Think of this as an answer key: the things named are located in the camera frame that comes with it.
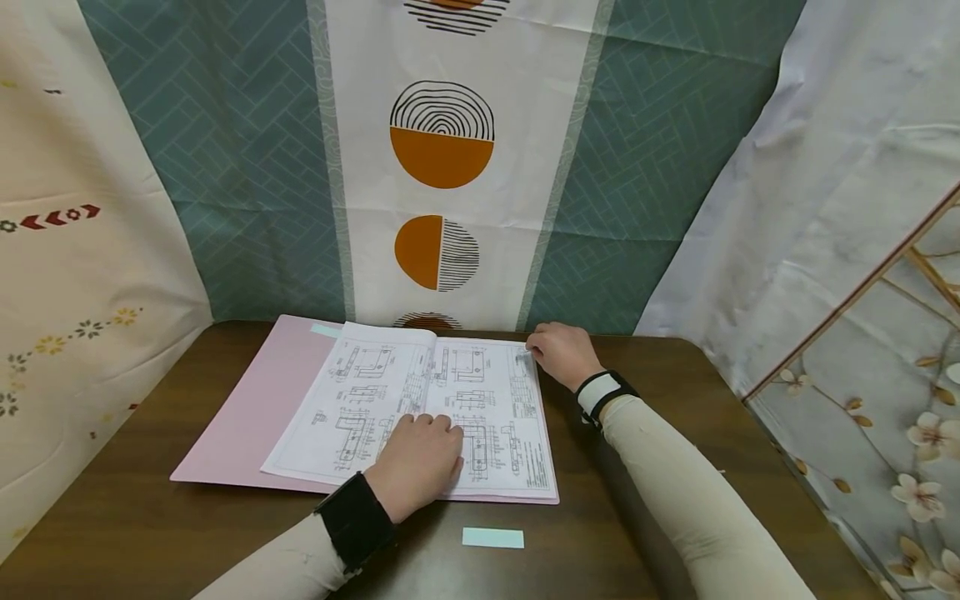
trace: white curtain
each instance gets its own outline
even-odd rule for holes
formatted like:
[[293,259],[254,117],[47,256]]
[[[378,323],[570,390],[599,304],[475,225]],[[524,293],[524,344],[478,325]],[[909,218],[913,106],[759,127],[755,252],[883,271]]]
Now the white curtain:
[[77,11],[0,4],[0,561],[211,322]]
[[775,372],[960,180],[958,28],[954,0],[810,0],[636,334],[742,396]]

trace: herringbone pattern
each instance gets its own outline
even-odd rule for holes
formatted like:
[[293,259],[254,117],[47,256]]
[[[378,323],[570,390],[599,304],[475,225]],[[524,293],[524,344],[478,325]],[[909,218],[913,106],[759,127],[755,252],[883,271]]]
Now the herringbone pattern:
[[344,318],[302,0],[80,0],[218,320]]
[[754,124],[804,0],[619,0],[528,327],[631,333]]

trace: open document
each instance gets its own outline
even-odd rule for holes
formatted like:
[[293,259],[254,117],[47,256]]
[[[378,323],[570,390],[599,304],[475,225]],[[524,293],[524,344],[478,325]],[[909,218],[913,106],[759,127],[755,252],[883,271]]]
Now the open document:
[[405,414],[450,415],[464,470],[449,498],[557,499],[540,385],[521,342],[347,323],[264,472],[326,484],[376,460]]

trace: beige arm sleeve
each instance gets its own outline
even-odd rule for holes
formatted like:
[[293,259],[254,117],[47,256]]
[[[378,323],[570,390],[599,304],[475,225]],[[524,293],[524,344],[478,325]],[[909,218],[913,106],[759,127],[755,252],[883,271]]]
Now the beige arm sleeve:
[[311,515],[227,571],[194,600],[321,600],[346,580],[324,520]]
[[814,600],[724,476],[646,403],[618,398],[603,428],[700,600]]

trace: semicircle design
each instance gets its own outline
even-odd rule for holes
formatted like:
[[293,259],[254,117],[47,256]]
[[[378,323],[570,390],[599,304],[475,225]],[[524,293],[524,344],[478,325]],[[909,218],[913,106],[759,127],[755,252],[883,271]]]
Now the semicircle design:
[[410,177],[439,189],[461,187],[493,155],[493,112],[464,85],[416,82],[394,103],[390,141]]
[[440,215],[407,221],[396,234],[394,254],[403,273],[437,292],[460,289],[480,268],[480,246],[473,236]]
[[407,313],[394,321],[394,327],[415,329],[462,329],[460,322],[440,313]]
[[476,37],[496,25],[510,0],[407,0],[403,5],[429,30]]

